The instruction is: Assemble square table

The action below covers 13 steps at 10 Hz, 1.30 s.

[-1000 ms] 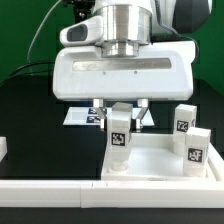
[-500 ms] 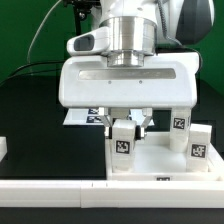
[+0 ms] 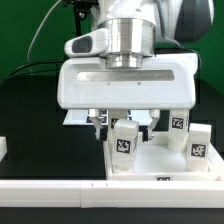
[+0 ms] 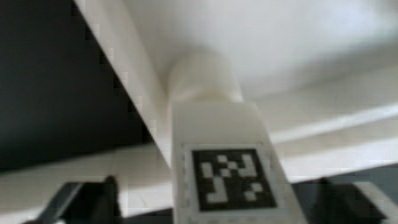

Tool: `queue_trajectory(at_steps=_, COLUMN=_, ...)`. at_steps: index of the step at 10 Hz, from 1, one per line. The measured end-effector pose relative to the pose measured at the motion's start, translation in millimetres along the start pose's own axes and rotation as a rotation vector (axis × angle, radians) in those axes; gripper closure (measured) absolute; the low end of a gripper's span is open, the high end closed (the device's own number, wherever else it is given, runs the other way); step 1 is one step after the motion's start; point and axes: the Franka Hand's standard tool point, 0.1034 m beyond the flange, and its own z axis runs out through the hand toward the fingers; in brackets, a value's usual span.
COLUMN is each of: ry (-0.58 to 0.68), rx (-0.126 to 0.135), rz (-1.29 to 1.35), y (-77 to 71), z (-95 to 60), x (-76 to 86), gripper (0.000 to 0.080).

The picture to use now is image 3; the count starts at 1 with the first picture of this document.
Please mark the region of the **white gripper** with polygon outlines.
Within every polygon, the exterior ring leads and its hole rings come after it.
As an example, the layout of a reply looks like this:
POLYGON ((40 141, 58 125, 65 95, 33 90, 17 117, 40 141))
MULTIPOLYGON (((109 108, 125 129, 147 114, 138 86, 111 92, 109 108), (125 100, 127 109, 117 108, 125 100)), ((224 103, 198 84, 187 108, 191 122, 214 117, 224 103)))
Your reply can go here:
POLYGON ((64 46, 68 60, 60 69, 57 101, 64 109, 90 109, 97 140, 107 140, 99 109, 153 109, 142 136, 148 141, 154 137, 160 110, 190 109, 195 104, 198 55, 175 49, 148 56, 137 50, 139 46, 134 34, 111 34, 106 28, 64 46))

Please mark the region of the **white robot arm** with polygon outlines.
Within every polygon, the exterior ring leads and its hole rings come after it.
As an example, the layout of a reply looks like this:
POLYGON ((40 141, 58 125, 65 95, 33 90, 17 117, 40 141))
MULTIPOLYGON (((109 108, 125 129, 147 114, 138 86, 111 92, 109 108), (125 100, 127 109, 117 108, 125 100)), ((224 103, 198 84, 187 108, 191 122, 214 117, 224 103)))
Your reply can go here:
POLYGON ((87 110, 104 140, 104 110, 116 119, 129 110, 148 111, 153 129, 160 111, 194 106, 199 56, 181 44, 209 31, 213 0, 96 0, 89 11, 92 30, 64 46, 69 59, 57 91, 62 108, 87 110))

